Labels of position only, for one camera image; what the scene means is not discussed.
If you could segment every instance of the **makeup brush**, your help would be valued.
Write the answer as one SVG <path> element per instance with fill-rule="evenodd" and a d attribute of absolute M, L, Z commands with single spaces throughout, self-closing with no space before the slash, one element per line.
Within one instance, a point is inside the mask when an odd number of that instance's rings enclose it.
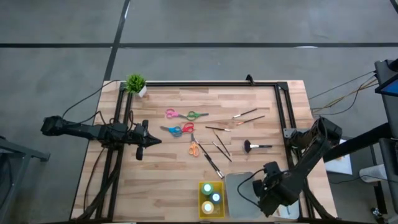
<path fill-rule="evenodd" d="M 244 141 L 244 150 L 249 153 L 251 151 L 251 149 L 255 149 L 258 147 L 272 147 L 271 145 L 252 145 L 249 140 L 245 140 Z"/>

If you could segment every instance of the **small bottle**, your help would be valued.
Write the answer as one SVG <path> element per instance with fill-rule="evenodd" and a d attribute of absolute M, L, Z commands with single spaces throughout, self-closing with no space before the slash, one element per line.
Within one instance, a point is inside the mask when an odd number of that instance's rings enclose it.
<path fill-rule="evenodd" d="M 212 214 L 214 211 L 214 205 L 209 201 L 203 202 L 203 204 L 201 205 L 201 210 L 206 215 Z"/>
<path fill-rule="evenodd" d="M 209 196 L 213 193 L 213 185 L 210 183 L 204 183 L 201 187 L 202 194 Z"/>
<path fill-rule="evenodd" d="M 213 192 L 211 195 L 210 195 L 210 201 L 213 203 L 213 204 L 219 204 L 220 202 L 221 202 L 221 195 L 220 195 L 220 193 L 218 193 L 218 192 Z"/>

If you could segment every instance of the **yellow tray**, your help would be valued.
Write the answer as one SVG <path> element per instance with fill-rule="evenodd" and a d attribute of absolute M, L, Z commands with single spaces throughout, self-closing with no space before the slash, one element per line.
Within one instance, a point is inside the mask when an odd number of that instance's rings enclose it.
<path fill-rule="evenodd" d="M 206 215 L 201 210 L 201 205 L 206 202 L 208 197 L 201 192 L 201 187 L 204 183 L 210 183 L 213 185 L 213 190 L 221 194 L 222 202 L 214 205 L 214 212 L 212 214 Z M 198 188 L 198 214 L 199 218 L 224 218 L 225 217 L 225 205 L 224 205 L 224 183 L 222 181 L 206 181 L 199 182 Z"/>

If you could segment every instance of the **potted plant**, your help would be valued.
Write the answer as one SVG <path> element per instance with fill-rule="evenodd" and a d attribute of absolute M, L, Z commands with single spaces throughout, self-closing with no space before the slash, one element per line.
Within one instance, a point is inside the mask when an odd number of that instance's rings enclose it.
<path fill-rule="evenodd" d="M 126 90 L 128 93 L 137 93 L 143 97 L 147 91 L 146 80 L 140 74 L 132 74 L 126 80 Z"/>

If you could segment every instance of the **scissors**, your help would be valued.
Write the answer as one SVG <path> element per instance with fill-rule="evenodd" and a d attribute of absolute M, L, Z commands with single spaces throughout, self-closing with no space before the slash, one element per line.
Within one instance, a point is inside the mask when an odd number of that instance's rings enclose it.
<path fill-rule="evenodd" d="M 195 113 L 194 111 L 189 111 L 189 113 L 188 113 L 188 115 L 186 116 L 186 118 L 189 120 L 189 121 L 193 121 L 193 120 L 196 120 L 198 117 L 200 117 L 200 116 L 207 116 L 207 115 L 209 115 L 208 113 Z"/>
<path fill-rule="evenodd" d="M 193 123 L 188 122 L 187 124 L 184 124 L 184 126 L 181 128 L 180 126 L 176 126 L 174 128 L 168 128 L 165 126 L 160 127 L 162 130 L 169 131 L 174 137 L 180 137 L 182 133 L 192 133 L 193 132 Z"/>
<path fill-rule="evenodd" d="M 197 145 L 197 143 L 195 142 L 195 138 L 193 137 L 193 134 L 191 134 L 191 146 L 189 147 L 189 151 L 188 153 L 190 155 L 193 155 L 195 157 L 199 156 L 199 147 Z"/>
<path fill-rule="evenodd" d="M 166 110 L 166 117 L 167 117 L 168 119 L 173 118 L 173 117 L 175 117 L 175 116 L 178 116 L 178 117 L 180 117 L 180 118 L 187 118 L 186 116 L 177 113 L 177 112 L 176 112 L 174 109 L 172 109 L 172 108 L 169 108 L 169 109 Z"/>

